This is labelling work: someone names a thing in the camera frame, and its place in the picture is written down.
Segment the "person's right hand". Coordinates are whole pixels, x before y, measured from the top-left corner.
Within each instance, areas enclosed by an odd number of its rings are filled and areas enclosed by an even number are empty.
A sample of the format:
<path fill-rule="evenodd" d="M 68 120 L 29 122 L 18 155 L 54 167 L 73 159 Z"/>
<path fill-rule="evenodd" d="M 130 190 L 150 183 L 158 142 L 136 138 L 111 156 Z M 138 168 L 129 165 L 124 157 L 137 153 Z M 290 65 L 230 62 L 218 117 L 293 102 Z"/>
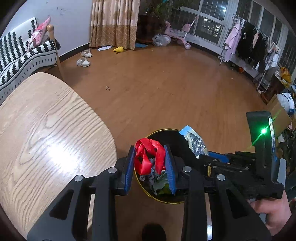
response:
<path fill-rule="evenodd" d="M 281 199 L 266 198 L 250 203 L 256 213 L 266 214 L 265 223 L 272 236 L 278 234 L 292 216 L 287 194 L 284 191 Z"/>

